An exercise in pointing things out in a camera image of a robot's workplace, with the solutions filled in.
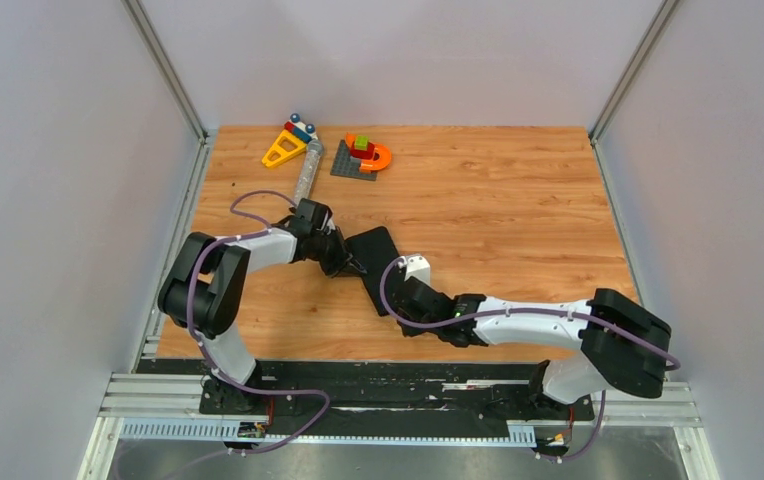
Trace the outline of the black zip tool case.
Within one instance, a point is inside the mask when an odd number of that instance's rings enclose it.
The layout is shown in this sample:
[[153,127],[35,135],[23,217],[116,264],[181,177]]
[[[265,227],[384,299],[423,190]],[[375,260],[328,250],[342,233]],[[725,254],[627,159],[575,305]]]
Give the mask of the black zip tool case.
[[346,246],[366,270],[362,282],[376,313],[380,317],[387,316],[380,294],[380,282],[387,266],[400,256],[390,232],[384,226],[376,227],[347,238]]

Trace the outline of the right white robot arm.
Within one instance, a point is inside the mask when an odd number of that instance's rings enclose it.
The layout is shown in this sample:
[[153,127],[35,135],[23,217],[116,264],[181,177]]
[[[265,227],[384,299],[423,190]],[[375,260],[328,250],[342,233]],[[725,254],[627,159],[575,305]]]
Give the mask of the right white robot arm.
[[429,332],[459,348],[532,344],[573,351],[540,362],[528,381],[530,406],[542,417],[609,388],[658,398],[666,373],[681,366],[668,351],[671,327],[613,289],[599,288],[588,300],[521,303],[483,294],[449,297],[411,276],[395,287],[382,281],[379,293],[407,336]]

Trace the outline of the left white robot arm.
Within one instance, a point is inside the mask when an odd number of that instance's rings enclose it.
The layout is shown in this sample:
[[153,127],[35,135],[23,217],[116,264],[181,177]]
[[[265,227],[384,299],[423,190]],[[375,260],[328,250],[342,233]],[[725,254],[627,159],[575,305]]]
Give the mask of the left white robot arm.
[[254,379],[259,362],[236,325],[248,275],[305,260],[317,262],[328,277],[368,273],[338,228],[294,231],[273,225],[246,235],[190,234],[160,289],[159,310],[188,331],[212,377],[227,385],[226,400],[241,413],[256,411],[264,396],[317,396],[323,410],[330,406],[321,390],[265,390]]

